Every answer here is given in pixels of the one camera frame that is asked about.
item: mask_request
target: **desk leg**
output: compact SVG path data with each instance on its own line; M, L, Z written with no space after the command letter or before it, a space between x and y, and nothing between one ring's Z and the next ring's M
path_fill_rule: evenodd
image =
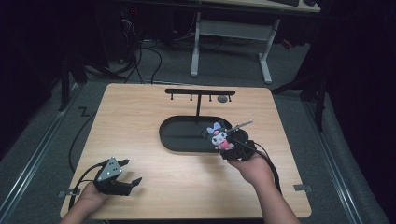
M191 73L192 77L198 76L199 65L199 35L201 32L201 12L197 12L197 22L195 24L195 43L194 52L192 53Z
M270 74L270 71L268 69L268 64L267 64L267 57L268 57L268 53L270 52L271 46L274 42L274 38L275 38L277 27L279 26L279 23L280 23L280 19L275 20L274 25L271 29L270 35L267 40L267 45L266 45L265 51L264 51L264 53L259 54L260 65L262 66L262 75L264 76L264 82L266 84L272 83L271 74Z

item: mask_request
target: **forearm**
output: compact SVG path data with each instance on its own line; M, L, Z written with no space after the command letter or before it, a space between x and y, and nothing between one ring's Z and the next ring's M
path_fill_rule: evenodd
M266 224L300 223L274 184L261 183L253 187L259 197L262 216Z
M83 223L89 214L80 203L76 203L70 211L62 218L60 224L80 224Z

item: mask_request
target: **dark background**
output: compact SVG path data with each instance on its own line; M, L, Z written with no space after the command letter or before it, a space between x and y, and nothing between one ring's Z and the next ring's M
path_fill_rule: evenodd
M326 90L350 150L389 221L396 222L391 209L391 202L396 202L393 193L396 179L395 3L387 0L318 3L322 15L347 16L348 20L317 24L285 19L276 42L287 39L292 45L312 44L296 79L327 76ZM111 36L120 39L120 27L111 20L113 17L98 18L103 11L91 5L72 7L45 1L8 1L1 3L0 10L0 151L3 158L29 118L51 97L51 88L62 73L66 49L102 66L106 66L109 59L128 56L124 46L115 46L120 41L111 42ZM117 16L117 10L112 10L110 14ZM154 22L145 24L151 10L156 13L149 18L162 22L158 26L152 25ZM176 37L174 30L184 34L189 24L180 18L191 16L158 8L143 8L141 12L144 32L165 43L171 43ZM108 30L113 35L104 35ZM306 90L316 84L298 88Z

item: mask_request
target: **black tray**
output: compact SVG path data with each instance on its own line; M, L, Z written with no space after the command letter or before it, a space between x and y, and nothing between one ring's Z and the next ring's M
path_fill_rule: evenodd
M166 119L160 127L160 138L163 145L177 152L216 152L215 146L201 135L207 127L215 122L224 121L227 129L232 128L230 122L219 117L206 116L173 116Z

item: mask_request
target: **black metal bar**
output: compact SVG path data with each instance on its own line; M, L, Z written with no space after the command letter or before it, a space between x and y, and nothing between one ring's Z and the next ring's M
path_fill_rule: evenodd
M186 89L166 89L168 94L182 95L235 95L235 91L212 91L212 90L186 90Z
M202 98L202 95L199 94L198 95L198 103L197 103L197 114L196 114L197 118L199 117L199 112L200 112L200 109L201 109L201 98Z

